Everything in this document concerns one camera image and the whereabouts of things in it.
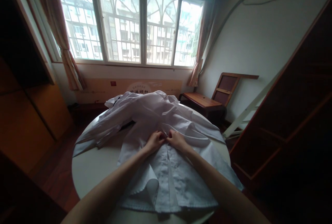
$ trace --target logo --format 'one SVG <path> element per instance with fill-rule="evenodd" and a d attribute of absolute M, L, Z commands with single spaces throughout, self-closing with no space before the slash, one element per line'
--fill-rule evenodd
<path fill-rule="evenodd" d="M 145 83 L 141 83 L 141 82 L 136 82 L 131 84 L 128 88 L 127 91 L 131 92 L 131 93 L 136 93 L 136 94 L 147 94 L 147 93 L 151 93 L 151 88 L 145 84 Z"/>

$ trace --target wooden bench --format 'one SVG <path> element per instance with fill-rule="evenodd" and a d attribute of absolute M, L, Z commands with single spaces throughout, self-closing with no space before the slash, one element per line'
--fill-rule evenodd
<path fill-rule="evenodd" d="M 183 93 L 179 96 L 179 101 L 181 97 L 185 97 L 194 104 L 200 106 L 205 117 L 209 119 L 210 113 L 214 112 L 214 119 L 209 119 L 214 123 L 223 121 L 226 117 L 226 106 L 228 105 L 236 86 L 241 78 L 247 79 L 258 79 L 258 75 L 247 75 L 247 74 L 234 74 L 234 73 L 221 73 L 219 81 L 215 87 L 212 99 L 206 97 L 202 94 L 193 93 Z"/>
<path fill-rule="evenodd" d="M 209 117 L 210 112 L 225 110 L 225 107 L 221 103 L 196 92 L 180 94 L 179 101 L 182 96 L 203 108 L 206 118 Z"/>

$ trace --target white shirt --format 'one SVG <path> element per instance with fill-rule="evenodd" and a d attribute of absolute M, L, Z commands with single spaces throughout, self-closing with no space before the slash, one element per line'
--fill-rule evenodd
<path fill-rule="evenodd" d="M 184 135 L 196 152 L 239 190 L 243 190 L 233 169 L 208 139 L 212 137 L 224 143 L 219 129 L 179 105 L 175 96 L 167 96 L 162 91 L 145 95 L 126 92 L 108 100 L 105 105 L 110 109 L 78 138 L 73 156 L 97 144 L 103 145 L 121 126 L 133 120 L 135 125 L 124 138 L 118 165 L 144 147 L 152 132 L 162 131 L 167 136 L 173 129 Z M 216 207 L 218 203 L 187 158 L 166 143 L 135 173 L 118 205 L 135 210 L 173 213 L 184 208 Z"/>

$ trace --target round table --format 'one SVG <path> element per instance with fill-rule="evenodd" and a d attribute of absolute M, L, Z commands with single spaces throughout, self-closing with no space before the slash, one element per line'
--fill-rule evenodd
<path fill-rule="evenodd" d="M 194 114 L 202 116 L 195 110 Z M 83 132 L 89 130 L 99 119 L 97 116 Z M 72 175 L 74 186 L 80 199 L 82 199 L 93 187 L 117 168 L 117 162 L 124 137 L 130 128 L 122 130 L 112 142 L 108 142 L 103 148 L 97 147 L 88 150 L 72 160 Z M 211 139 L 222 157 L 230 165 L 228 149 L 224 143 Z M 123 208 L 116 208 L 107 220 L 107 223 L 203 223 L 213 214 L 211 210 L 195 210 L 174 214 L 157 214 L 140 212 Z"/>

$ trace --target wooden wardrobe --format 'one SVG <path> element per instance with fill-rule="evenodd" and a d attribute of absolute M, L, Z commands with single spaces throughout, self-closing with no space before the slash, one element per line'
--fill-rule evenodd
<path fill-rule="evenodd" d="M 0 151 L 32 176 L 73 124 L 15 0 L 0 14 Z"/>
<path fill-rule="evenodd" d="M 252 192 L 326 137 L 332 116 L 332 1 L 328 0 L 230 152 Z"/>

